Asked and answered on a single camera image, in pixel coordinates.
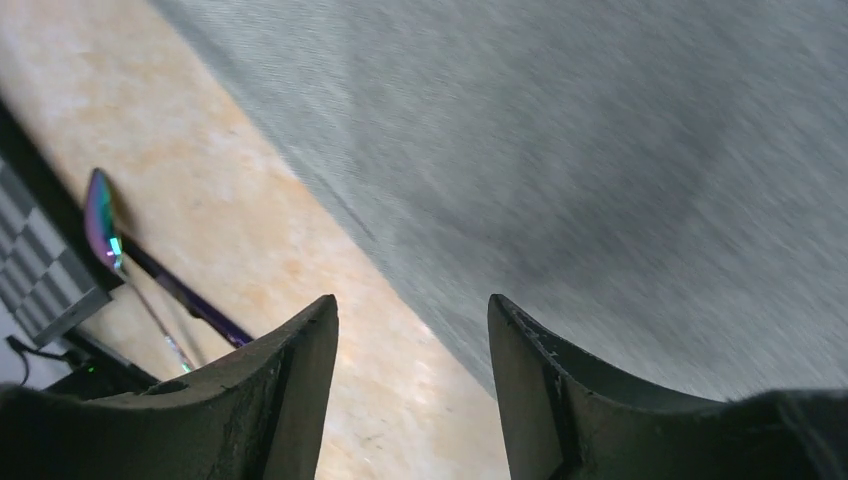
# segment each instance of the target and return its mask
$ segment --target black wire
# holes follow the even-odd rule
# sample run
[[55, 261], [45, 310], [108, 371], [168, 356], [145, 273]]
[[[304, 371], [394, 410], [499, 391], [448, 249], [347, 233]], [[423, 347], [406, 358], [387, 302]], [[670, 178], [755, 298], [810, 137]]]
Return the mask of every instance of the black wire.
[[76, 368], [79, 366], [77, 365], [79, 363], [78, 359], [74, 358], [68, 353], [64, 355], [55, 355], [53, 353], [42, 352], [29, 347], [22, 341], [18, 340], [14, 335], [9, 335], [8, 337], [6, 337], [6, 343], [9, 344], [9, 348], [11, 348], [12, 351], [17, 353], [18, 356], [21, 357], [21, 361], [24, 364], [24, 379], [21, 380], [20, 383], [20, 386], [22, 387], [26, 385], [27, 381], [29, 381], [30, 375], [29, 358], [27, 358], [26, 354], [35, 355], [36, 357], [46, 358], [49, 360], [55, 360], [57, 362], [64, 362], [67, 363], [71, 368]]
[[18, 356], [21, 357], [21, 362], [23, 362], [23, 364], [24, 364], [24, 379], [21, 380], [21, 383], [19, 384], [21, 387], [23, 387], [24, 385], [26, 385], [26, 382], [29, 380], [29, 359], [26, 358], [26, 355], [24, 355], [24, 352], [19, 352], [19, 351], [15, 350], [15, 353], [17, 353]]

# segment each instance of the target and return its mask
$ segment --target purple metal bar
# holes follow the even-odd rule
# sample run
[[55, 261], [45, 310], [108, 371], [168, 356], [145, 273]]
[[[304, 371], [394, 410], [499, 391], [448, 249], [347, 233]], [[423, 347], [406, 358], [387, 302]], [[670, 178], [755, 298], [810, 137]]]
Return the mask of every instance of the purple metal bar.
[[230, 345], [239, 348], [253, 341], [250, 334], [180, 281], [176, 275], [145, 252], [132, 238], [124, 235], [122, 242], [126, 255], [132, 258], [142, 270], [161, 285], [192, 316], [209, 324]]

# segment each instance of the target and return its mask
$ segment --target beige tile floor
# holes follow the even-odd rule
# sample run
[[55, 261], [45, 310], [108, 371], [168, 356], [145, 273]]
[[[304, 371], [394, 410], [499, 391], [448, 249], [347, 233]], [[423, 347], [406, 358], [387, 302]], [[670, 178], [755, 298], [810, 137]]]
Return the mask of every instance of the beige tile floor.
[[[104, 167], [127, 228], [248, 331], [337, 295], [318, 478], [507, 478], [494, 400], [143, 0], [0, 0], [0, 92], [78, 199]], [[229, 351], [142, 284], [199, 363]], [[161, 378], [180, 372], [126, 292], [86, 328]]]

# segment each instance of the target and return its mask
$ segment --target checkered pattern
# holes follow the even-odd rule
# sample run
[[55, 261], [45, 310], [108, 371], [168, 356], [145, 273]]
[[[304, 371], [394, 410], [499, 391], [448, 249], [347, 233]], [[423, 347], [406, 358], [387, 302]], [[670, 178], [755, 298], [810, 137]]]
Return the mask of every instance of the checkered pattern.
[[2, 159], [0, 300], [38, 346], [65, 333], [108, 301]]

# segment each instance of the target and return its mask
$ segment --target black cable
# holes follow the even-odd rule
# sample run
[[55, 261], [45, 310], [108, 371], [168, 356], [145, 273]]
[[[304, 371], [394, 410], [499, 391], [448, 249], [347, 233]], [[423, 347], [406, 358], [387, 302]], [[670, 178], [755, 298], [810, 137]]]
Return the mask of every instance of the black cable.
[[15, 351], [15, 353], [17, 353], [18, 356], [21, 357], [21, 362], [23, 362], [23, 364], [24, 364], [24, 379], [21, 380], [21, 383], [18, 384], [21, 387], [23, 387], [24, 385], [26, 385], [26, 382], [29, 380], [29, 359], [26, 358], [26, 355], [24, 355], [24, 352]]
[[30, 364], [26, 354], [46, 358], [48, 360], [54, 360], [57, 362], [63, 362], [68, 364], [68, 366], [70, 366], [72, 369], [78, 368], [80, 365], [82, 365], [82, 359], [71, 351], [68, 351], [62, 355], [42, 352], [26, 345], [22, 341], [18, 340], [14, 335], [9, 335], [8, 337], [6, 337], [6, 343], [9, 345], [9, 348], [11, 348], [12, 351], [17, 353], [18, 356], [21, 357], [21, 361], [24, 364], [24, 379], [21, 380], [20, 383], [20, 386], [22, 387], [26, 385], [26, 382], [29, 380], [30, 375]]

